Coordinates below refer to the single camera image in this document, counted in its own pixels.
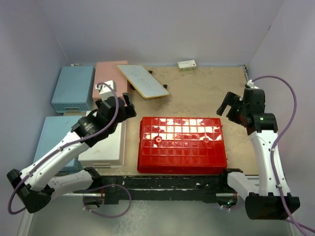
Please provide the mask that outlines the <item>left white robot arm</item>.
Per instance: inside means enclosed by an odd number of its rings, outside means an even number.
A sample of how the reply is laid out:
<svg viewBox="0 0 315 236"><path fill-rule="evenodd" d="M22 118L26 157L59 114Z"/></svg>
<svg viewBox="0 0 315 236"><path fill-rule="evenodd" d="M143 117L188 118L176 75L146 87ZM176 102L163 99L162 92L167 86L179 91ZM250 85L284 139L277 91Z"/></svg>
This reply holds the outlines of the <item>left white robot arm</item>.
<svg viewBox="0 0 315 236"><path fill-rule="evenodd" d="M8 212L24 210L35 213L59 196L75 191L95 193L103 188L102 177L93 167L56 177L72 159L86 152L116 131L119 123L136 116L134 104L127 92L97 100L97 108L79 119L66 136L47 154L22 170L13 169L7 179L13 187Z"/></svg>

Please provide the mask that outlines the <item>large pink basket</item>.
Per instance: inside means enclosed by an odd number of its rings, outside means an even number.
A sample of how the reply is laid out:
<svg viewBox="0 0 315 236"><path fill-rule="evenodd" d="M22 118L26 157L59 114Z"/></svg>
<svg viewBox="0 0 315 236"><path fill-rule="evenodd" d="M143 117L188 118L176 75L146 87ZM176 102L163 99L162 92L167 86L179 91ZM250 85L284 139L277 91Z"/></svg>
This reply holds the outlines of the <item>large pink basket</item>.
<svg viewBox="0 0 315 236"><path fill-rule="evenodd" d="M130 83L117 67L117 64L128 64L127 60L98 62L95 67L93 101L100 99L99 91L95 89L100 82L113 80L116 83L117 96L123 97L124 92L130 93Z"/></svg>

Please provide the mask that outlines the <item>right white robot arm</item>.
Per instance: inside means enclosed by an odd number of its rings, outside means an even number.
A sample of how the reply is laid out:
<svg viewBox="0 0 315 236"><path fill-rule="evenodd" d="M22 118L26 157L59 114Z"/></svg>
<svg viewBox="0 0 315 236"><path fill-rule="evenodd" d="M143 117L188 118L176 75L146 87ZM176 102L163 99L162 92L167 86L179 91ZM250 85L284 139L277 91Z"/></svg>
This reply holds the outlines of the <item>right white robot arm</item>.
<svg viewBox="0 0 315 236"><path fill-rule="evenodd" d="M227 171L219 180L223 192L233 189L245 202L251 220L285 220L300 207L298 197L291 195L286 182L276 143L278 125L272 113L265 112L265 93L258 88L245 88L243 96L228 92L217 109L221 116L230 106L227 118L246 128L254 148L259 185L253 184L240 171Z"/></svg>

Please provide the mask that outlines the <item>yellow-edged whiteboard stand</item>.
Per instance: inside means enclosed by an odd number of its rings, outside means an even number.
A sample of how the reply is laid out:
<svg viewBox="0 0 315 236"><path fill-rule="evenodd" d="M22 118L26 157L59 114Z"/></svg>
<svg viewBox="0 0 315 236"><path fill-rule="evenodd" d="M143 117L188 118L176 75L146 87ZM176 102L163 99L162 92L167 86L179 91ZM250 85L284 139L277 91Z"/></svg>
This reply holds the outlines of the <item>yellow-edged whiteboard stand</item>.
<svg viewBox="0 0 315 236"><path fill-rule="evenodd" d="M168 96L169 92L141 65L117 64L117 68L144 98Z"/></svg>

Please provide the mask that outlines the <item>red plastic tray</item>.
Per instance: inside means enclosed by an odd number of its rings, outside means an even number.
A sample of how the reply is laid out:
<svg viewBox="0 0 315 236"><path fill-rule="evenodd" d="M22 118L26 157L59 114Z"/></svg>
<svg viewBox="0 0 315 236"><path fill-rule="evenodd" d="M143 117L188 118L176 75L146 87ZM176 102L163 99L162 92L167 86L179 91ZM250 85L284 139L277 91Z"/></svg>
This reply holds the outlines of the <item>red plastic tray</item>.
<svg viewBox="0 0 315 236"><path fill-rule="evenodd" d="M220 118L142 118L138 172L219 175L226 167Z"/></svg>

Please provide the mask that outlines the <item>large blue basket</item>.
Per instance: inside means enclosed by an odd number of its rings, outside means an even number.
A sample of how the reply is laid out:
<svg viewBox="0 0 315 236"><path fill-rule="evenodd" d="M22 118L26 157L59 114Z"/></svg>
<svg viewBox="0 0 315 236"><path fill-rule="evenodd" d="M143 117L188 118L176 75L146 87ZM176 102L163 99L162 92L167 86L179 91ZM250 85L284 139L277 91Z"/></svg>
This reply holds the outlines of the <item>large blue basket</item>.
<svg viewBox="0 0 315 236"><path fill-rule="evenodd" d="M86 112L93 106L95 69L91 65L64 66L52 98L57 113L69 110Z"/></svg>

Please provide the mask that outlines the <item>white perforated basket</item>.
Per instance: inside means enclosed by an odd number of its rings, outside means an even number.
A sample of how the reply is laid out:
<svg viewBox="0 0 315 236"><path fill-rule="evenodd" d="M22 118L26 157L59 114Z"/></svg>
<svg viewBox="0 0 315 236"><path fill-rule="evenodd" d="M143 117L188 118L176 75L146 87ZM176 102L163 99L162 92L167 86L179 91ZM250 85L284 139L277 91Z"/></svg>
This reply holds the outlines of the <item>white perforated basket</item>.
<svg viewBox="0 0 315 236"><path fill-rule="evenodd" d="M120 168L124 165L125 141L126 121L123 121L113 134L80 154L78 160L84 168Z"/></svg>

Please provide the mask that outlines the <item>small blue perforated basket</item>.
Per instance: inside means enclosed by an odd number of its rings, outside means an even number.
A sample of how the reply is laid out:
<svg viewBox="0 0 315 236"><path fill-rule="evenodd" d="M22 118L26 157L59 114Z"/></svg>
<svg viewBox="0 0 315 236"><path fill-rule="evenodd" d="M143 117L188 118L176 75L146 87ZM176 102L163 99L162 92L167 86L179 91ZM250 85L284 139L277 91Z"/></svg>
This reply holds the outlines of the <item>small blue perforated basket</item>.
<svg viewBox="0 0 315 236"><path fill-rule="evenodd" d="M71 130L72 126L82 116L55 116L46 117L41 131L33 163L43 157L48 151L54 148ZM65 176L77 173L83 169L78 157L66 164L56 176Z"/></svg>

